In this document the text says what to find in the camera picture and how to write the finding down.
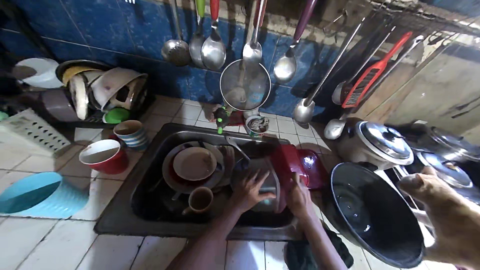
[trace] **green handle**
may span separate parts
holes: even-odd
[[[205,0],[195,0],[195,5],[197,6],[198,16],[203,18],[205,15]]]

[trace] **white basket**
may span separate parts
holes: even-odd
[[[0,143],[31,154],[58,156],[71,143],[32,109],[0,122]]]

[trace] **human hand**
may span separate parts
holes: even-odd
[[[287,196],[287,206],[300,221],[316,218],[310,191],[300,180],[300,175],[297,172],[293,173],[293,186]]]
[[[265,179],[270,174],[270,171],[267,171],[261,176],[258,176],[259,172],[260,170],[257,170],[253,174],[249,173],[249,175],[239,182],[233,192],[232,198],[230,198],[229,207],[238,210],[240,214],[242,214],[265,199],[276,198],[276,195],[273,193],[258,193]]]

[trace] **blue tile wall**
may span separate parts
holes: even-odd
[[[244,25],[225,19],[218,23],[227,46],[227,60],[219,72],[192,66],[176,67],[163,61],[163,44],[177,38],[172,23],[171,6],[153,0],[12,0],[43,37],[47,46],[63,61],[92,59],[131,68],[149,74],[149,86],[157,94],[177,98],[221,103],[221,71],[240,59],[245,44]],[[189,42],[197,28],[196,13],[179,9],[183,39]],[[204,35],[211,33],[211,19],[205,17]],[[13,22],[0,30],[4,47],[22,57],[39,57],[41,53],[18,32]],[[320,81],[337,54],[336,47],[302,40],[296,48],[297,72],[288,83],[279,84],[273,76],[276,61],[287,51],[292,37],[262,29],[259,42],[263,49],[262,64],[272,79],[269,99],[260,111],[292,116],[297,102]],[[314,113],[322,114],[328,102],[317,102]]]

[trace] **stainless steel sink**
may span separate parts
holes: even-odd
[[[252,140],[248,135],[239,133],[224,132],[219,135],[212,129],[166,124],[106,207],[95,225],[95,231],[98,234],[197,236],[212,218],[222,212],[232,190],[224,186],[216,192],[213,207],[208,213],[183,216],[181,212],[188,206],[188,195],[172,200],[175,191],[162,180],[162,162],[168,152],[181,143],[201,140],[212,145],[228,145],[226,135],[234,137],[251,158],[268,156],[278,144],[288,143],[284,139],[265,137]],[[235,158],[241,158],[237,151]],[[301,239],[301,236],[294,226],[293,215],[285,209],[279,214],[245,212],[228,238],[285,241]]]

